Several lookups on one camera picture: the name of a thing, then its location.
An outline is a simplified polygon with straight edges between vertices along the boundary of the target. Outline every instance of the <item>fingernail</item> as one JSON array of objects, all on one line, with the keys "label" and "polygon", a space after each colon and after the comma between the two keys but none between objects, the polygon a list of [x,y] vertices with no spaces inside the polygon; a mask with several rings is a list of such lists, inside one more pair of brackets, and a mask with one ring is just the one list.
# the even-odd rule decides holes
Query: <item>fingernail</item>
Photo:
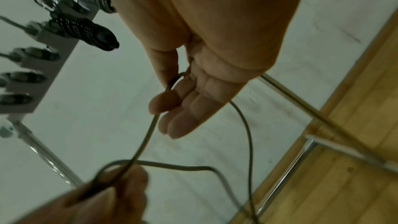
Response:
[{"label": "fingernail", "polygon": [[113,210],[116,191],[113,187],[96,194],[83,203],[78,210],[73,224],[104,223],[104,218]]}]

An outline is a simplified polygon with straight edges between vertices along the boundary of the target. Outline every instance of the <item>metal frame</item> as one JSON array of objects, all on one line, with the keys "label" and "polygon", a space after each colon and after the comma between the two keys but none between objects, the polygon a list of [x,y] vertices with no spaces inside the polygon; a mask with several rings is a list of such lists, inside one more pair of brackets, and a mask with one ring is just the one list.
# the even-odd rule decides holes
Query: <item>metal frame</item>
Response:
[{"label": "metal frame", "polygon": [[[90,19],[94,18],[98,9],[92,8],[92,12],[90,15]],[[77,40],[70,41],[68,46],[65,46],[62,43],[65,41],[59,42],[59,48],[64,49],[63,53],[66,55],[66,58],[72,53],[74,47],[77,44]],[[372,150],[370,150],[367,146],[365,146],[358,138],[350,134],[344,128],[333,122],[327,117],[324,117],[317,109],[306,103],[300,97],[292,93],[282,84],[277,82],[275,79],[270,77],[269,75],[262,75],[259,77],[259,80],[277,91],[295,106],[300,108],[303,112],[310,115],[313,119],[318,120],[323,126],[328,128],[331,132],[333,132],[336,136],[346,140],[352,147],[347,147],[341,144],[337,144],[335,142],[318,138],[316,136],[306,136],[307,142],[302,148],[299,155],[295,158],[290,167],[286,170],[284,175],[281,177],[279,182],[274,186],[271,192],[268,194],[267,198],[261,203],[258,208],[256,215],[258,217],[262,216],[264,212],[268,209],[268,207],[272,204],[274,199],[278,196],[280,191],[284,188],[284,186],[288,183],[289,179],[295,173],[300,164],[305,160],[305,158],[311,153],[311,151],[316,146],[322,146],[328,149],[332,149],[334,151],[340,152],[344,155],[348,155],[359,160],[368,162],[372,165],[376,165],[382,169],[387,171],[397,173],[398,174],[398,163],[392,161],[386,161],[382,157],[378,156]],[[20,139],[22,139],[30,148],[37,153],[51,168],[57,172],[68,184],[73,186],[74,188],[79,187],[83,184],[83,181],[65,164],[63,163],[54,153],[52,153],[43,143],[40,142],[32,132],[26,128],[21,120],[23,119],[24,114],[11,114],[9,119],[9,125],[3,126],[0,129],[0,136],[2,137],[10,137],[13,134],[17,134]]]}]

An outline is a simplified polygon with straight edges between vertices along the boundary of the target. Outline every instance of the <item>skin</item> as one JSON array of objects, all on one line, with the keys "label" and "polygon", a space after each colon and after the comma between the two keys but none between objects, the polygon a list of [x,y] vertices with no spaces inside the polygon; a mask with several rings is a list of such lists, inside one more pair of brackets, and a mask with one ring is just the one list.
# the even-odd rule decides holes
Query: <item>skin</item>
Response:
[{"label": "skin", "polygon": [[[102,179],[110,179],[118,171],[109,172]],[[141,166],[133,166],[115,186],[90,199],[78,200],[90,187],[86,184],[40,207],[15,224],[142,224],[147,186],[147,172]]]},{"label": "skin", "polygon": [[176,48],[187,50],[185,78],[149,104],[167,112],[160,132],[189,134],[270,69],[299,1],[112,0],[164,86],[179,71]]}]

